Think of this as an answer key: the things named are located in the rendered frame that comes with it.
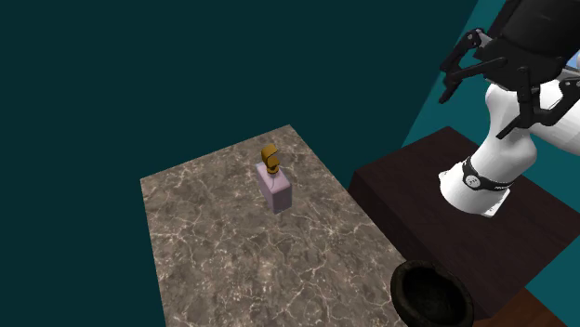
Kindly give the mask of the black bowl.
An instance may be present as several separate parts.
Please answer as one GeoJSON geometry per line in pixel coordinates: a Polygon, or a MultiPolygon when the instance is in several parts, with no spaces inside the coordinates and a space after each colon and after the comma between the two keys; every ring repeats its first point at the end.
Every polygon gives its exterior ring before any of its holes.
{"type": "Polygon", "coordinates": [[[407,327],[472,327],[473,300],[467,287],[443,266],[408,260],[390,279],[392,304],[407,327]]]}

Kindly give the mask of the pink soap dispenser gold pump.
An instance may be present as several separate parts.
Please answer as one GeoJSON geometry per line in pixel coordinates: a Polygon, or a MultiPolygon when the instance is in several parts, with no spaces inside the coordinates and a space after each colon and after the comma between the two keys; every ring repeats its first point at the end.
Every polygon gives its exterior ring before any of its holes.
{"type": "Polygon", "coordinates": [[[260,151],[261,162],[256,164],[259,189],[274,214],[292,206],[292,184],[284,174],[277,148],[269,144],[260,151]]]}

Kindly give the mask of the dark brown robot stand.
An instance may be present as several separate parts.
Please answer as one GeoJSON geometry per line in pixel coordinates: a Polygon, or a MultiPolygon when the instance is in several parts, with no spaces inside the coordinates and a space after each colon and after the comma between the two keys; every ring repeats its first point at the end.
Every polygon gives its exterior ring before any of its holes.
{"type": "Polygon", "coordinates": [[[476,149],[444,127],[357,169],[349,194],[405,259],[438,262],[461,280],[484,320],[580,236],[580,213],[526,177],[491,218],[454,208],[438,174],[476,149]]]}

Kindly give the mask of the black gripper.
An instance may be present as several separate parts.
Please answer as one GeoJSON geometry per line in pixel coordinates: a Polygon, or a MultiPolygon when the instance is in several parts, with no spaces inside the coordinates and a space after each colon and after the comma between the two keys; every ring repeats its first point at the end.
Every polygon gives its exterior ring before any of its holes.
{"type": "Polygon", "coordinates": [[[490,28],[465,33],[443,61],[445,90],[439,103],[448,101],[464,79],[483,76],[503,87],[517,87],[520,113],[496,137],[503,139],[514,128],[536,123],[556,124],[580,100],[580,70],[564,65],[580,50],[580,0],[507,0],[490,28]],[[462,68],[469,50],[481,47],[482,63],[462,68]],[[562,97],[549,110],[540,106],[540,85],[560,74],[562,97]]]}

